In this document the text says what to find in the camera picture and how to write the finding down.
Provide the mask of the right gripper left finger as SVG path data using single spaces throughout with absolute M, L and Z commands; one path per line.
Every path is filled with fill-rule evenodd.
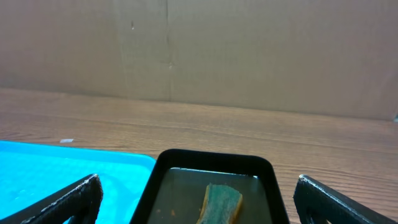
M 102 199 L 99 175 L 90 174 L 3 218 L 1 224 L 95 224 Z

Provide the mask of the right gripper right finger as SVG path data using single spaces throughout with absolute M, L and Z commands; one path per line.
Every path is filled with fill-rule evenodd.
M 294 203 L 301 223 L 397 224 L 329 186 L 300 175 Z

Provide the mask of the yellow green sponge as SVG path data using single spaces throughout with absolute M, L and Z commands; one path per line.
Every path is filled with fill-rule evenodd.
M 239 215 L 243 195 L 228 185 L 209 184 L 197 224 L 233 224 Z

